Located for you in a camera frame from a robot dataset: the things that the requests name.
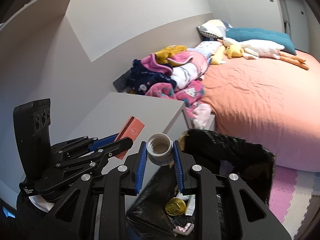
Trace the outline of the beige threaded bottle cap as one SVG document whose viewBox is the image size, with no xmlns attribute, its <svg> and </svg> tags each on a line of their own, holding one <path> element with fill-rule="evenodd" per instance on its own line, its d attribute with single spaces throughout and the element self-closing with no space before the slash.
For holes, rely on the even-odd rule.
<svg viewBox="0 0 320 240">
<path fill-rule="evenodd" d="M 173 142 L 164 133 L 155 133 L 146 143 L 148 157 L 157 166 L 166 166 L 173 162 Z"/>
</svg>

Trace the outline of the salmon red small box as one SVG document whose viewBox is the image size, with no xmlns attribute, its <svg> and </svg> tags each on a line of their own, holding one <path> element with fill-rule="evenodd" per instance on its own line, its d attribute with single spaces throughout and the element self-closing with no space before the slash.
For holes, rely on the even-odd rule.
<svg viewBox="0 0 320 240">
<path fill-rule="evenodd" d="M 134 142 L 144 128 L 144 124 L 134 116 L 129 117 L 126 124 L 122 127 L 115 141 L 123 138 L 130 138 Z"/>
</svg>

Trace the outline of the black trash bag bin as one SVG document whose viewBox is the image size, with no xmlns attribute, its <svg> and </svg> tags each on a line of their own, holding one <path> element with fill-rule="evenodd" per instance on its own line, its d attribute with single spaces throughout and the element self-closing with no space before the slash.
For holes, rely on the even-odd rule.
<svg viewBox="0 0 320 240">
<path fill-rule="evenodd" d="M 141 239 L 180 239 L 172 230 L 194 224 L 190 239 L 288 239 L 268 207 L 275 155 L 260 144 L 191 129 L 178 141 L 184 169 L 180 193 L 175 167 L 162 167 L 126 214 Z M 195 211 L 169 216 L 165 205 L 195 195 Z"/>
</svg>

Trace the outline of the white printed cardboard box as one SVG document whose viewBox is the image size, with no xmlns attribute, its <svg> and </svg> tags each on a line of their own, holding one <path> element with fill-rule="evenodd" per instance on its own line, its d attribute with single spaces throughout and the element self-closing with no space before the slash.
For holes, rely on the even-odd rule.
<svg viewBox="0 0 320 240">
<path fill-rule="evenodd" d="M 195 195 L 190 195 L 185 209 L 186 216 L 192 216 L 195 211 Z"/>
</svg>

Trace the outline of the white red patterned carton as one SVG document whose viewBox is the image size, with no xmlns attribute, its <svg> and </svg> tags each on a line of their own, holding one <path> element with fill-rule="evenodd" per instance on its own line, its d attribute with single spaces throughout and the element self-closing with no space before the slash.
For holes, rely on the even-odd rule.
<svg viewBox="0 0 320 240">
<path fill-rule="evenodd" d="M 176 226 L 172 231 L 177 235 L 189 236 L 193 230 L 194 230 L 194 224 L 187 223 L 184 227 Z"/>
</svg>

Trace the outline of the navy pink fleece blanket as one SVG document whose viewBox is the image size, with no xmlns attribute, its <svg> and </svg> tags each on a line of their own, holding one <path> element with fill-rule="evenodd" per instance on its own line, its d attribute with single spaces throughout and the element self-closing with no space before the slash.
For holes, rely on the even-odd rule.
<svg viewBox="0 0 320 240">
<path fill-rule="evenodd" d="M 177 82 L 171 78 L 173 67 L 169 64 L 160 64 L 156 61 L 156 55 L 132 61 L 128 79 L 129 87 L 139 95 L 145 95 L 147 91 L 157 83 L 169 83 L 176 88 Z"/>
</svg>

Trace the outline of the pink white fleece blanket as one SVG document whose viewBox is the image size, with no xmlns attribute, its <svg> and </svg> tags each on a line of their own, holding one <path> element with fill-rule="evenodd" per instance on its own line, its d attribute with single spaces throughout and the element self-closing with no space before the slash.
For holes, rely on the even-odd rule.
<svg viewBox="0 0 320 240">
<path fill-rule="evenodd" d="M 200 78 L 208 68 L 207 58 L 198 51 L 184 51 L 174 56 L 174 60 L 190 58 L 187 63 L 174 66 L 171 79 L 176 82 L 174 87 L 170 83 L 156 83 L 147 91 L 147 96 L 183 101 L 187 115 L 194 128 L 204 129 L 211 115 L 210 106 L 202 103 L 204 85 Z"/>
</svg>

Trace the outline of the yellow mustard garment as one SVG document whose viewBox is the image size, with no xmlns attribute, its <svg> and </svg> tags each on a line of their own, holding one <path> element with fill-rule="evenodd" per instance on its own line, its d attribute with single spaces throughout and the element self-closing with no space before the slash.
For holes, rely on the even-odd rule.
<svg viewBox="0 0 320 240">
<path fill-rule="evenodd" d="M 167 64 L 169 63 L 168 58 L 171 58 L 172 56 L 186 51 L 187 47 L 183 45 L 170 45 L 166 48 L 163 48 L 157 52 L 155 52 L 155 58 L 157 63 L 159 64 Z"/>
</svg>

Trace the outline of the bed with orange sheet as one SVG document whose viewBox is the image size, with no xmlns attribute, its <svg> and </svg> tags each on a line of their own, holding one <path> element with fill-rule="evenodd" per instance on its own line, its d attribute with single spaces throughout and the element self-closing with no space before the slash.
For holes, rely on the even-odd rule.
<svg viewBox="0 0 320 240">
<path fill-rule="evenodd" d="M 204 75 L 203 102 L 218 132 L 264 145 L 279 166 L 319 171 L 319 62 L 309 69 L 280 60 L 227 59 Z"/>
</svg>

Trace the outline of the pink white foam floor mat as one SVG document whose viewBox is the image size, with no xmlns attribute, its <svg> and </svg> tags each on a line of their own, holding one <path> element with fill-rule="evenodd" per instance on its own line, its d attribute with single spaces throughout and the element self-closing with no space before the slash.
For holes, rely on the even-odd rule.
<svg viewBox="0 0 320 240">
<path fill-rule="evenodd" d="M 269 207 L 292 239 L 302 239 L 319 210 L 319 173 L 276 166 Z"/>
</svg>

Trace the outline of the light blue dotted pillow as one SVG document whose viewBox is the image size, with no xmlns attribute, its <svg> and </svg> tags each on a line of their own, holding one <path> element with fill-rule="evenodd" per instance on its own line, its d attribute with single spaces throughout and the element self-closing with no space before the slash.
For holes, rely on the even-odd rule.
<svg viewBox="0 0 320 240">
<path fill-rule="evenodd" d="M 222 43 L 219 41 L 203 41 L 193 48 L 193 50 L 203 54 L 206 59 L 209 59 L 212 55 L 215 55 L 221 46 Z"/>
</svg>

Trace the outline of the yellow duck plush toy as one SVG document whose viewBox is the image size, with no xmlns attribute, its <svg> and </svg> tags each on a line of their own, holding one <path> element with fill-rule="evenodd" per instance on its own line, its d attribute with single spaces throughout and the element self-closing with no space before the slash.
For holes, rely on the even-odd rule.
<svg viewBox="0 0 320 240">
<path fill-rule="evenodd" d="M 229 59 L 234 57 L 243 57 L 244 50 L 239 44 L 232 44 L 225 49 L 225 55 Z"/>
</svg>

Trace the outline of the patterned white pillow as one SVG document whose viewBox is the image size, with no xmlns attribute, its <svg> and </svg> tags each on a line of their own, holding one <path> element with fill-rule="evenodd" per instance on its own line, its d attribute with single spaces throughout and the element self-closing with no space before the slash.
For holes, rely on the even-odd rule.
<svg viewBox="0 0 320 240">
<path fill-rule="evenodd" d="M 224 39 L 226 31 L 233 28 L 229 23 L 223 20 L 209 20 L 206 23 L 196 27 L 197 31 L 206 38 Z"/>
</svg>

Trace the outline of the teal cushion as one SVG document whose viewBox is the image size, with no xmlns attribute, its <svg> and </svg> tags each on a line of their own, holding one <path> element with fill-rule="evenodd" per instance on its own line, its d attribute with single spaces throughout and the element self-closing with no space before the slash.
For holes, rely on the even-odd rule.
<svg viewBox="0 0 320 240">
<path fill-rule="evenodd" d="M 226 31 L 226 37 L 238 42 L 247 40 L 268 40 L 283 45 L 284 52 L 296 55 L 295 46 L 286 33 L 261 28 L 231 28 Z"/>
</svg>

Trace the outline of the grey wall shelf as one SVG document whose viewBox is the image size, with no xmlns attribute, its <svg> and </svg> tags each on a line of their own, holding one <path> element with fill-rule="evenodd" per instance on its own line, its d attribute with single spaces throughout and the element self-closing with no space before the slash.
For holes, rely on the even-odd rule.
<svg viewBox="0 0 320 240">
<path fill-rule="evenodd" d="M 1 42 L 20 42 L 66 13 L 70 0 L 32 0 L 1 26 Z"/>
</svg>

